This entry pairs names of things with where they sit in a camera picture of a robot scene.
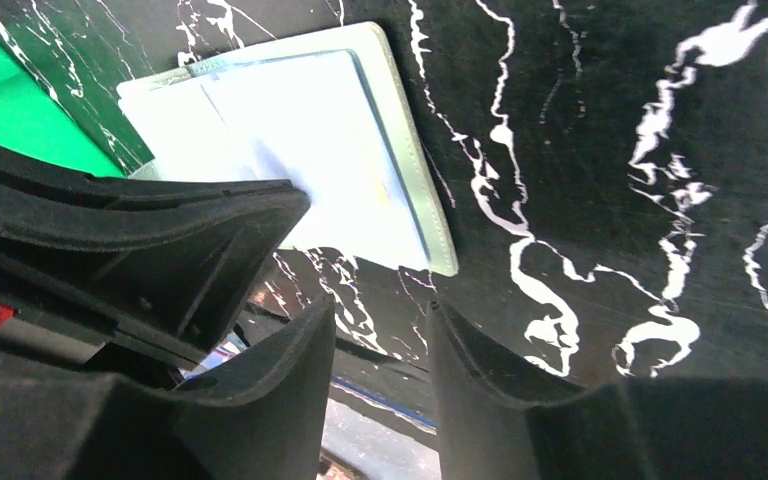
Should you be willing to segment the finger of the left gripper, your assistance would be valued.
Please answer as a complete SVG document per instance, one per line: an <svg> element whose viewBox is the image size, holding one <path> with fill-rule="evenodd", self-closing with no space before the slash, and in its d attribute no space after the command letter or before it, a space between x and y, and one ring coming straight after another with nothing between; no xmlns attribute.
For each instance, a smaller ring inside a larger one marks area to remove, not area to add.
<svg viewBox="0 0 768 480"><path fill-rule="evenodd" d="M293 192L288 180L219 183L97 177L33 159L0 146L0 185L68 205L148 211L222 198Z"/></svg>
<svg viewBox="0 0 768 480"><path fill-rule="evenodd" d="M87 343L192 367L231 330L309 205L286 181L100 208L0 184L0 306Z"/></svg>

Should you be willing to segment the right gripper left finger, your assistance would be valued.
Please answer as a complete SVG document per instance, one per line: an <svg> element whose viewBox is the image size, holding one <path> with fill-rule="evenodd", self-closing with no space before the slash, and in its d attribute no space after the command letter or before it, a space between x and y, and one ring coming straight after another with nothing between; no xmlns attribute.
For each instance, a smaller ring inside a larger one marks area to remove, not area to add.
<svg viewBox="0 0 768 480"><path fill-rule="evenodd" d="M313 479L335 339L321 296L171 391L0 351L0 479Z"/></svg>

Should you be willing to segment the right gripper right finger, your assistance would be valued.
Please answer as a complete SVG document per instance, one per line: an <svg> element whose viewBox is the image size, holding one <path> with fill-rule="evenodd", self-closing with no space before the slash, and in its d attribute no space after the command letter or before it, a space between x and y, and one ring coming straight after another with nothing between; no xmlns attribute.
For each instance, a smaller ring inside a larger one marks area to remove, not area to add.
<svg viewBox="0 0 768 480"><path fill-rule="evenodd" d="M426 315L446 479L768 479L768 379L623 379L582 389L451 306Z"/></svg>

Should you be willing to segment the green plastic bin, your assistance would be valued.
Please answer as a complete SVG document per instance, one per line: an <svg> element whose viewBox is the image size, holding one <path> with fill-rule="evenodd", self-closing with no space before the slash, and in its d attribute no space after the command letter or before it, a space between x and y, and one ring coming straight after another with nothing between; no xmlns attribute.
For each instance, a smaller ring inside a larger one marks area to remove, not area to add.
<svg viewBox="0 0 768 480"><path fill-rule="evenodd" d="M0 146L100 177L124 172L0 46Z"/></svg>

